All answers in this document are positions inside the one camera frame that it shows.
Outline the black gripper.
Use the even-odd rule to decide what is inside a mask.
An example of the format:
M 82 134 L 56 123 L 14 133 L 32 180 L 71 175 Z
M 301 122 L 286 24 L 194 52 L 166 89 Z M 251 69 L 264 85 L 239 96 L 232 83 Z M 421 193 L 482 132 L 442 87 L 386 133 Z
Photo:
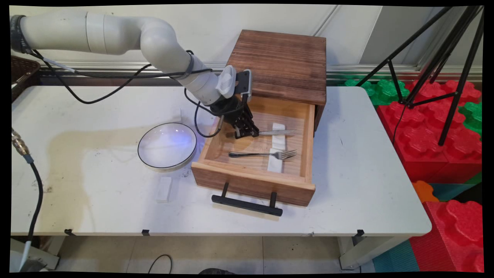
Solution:
M 224 121 L 233 125 L 235 139 L 259 136 L 259 129 L 254 124 L 254 116 L 247 102 L 236 95 L 215 102 L 210 106 L 210 111 L 217 116 L 224 116 Z

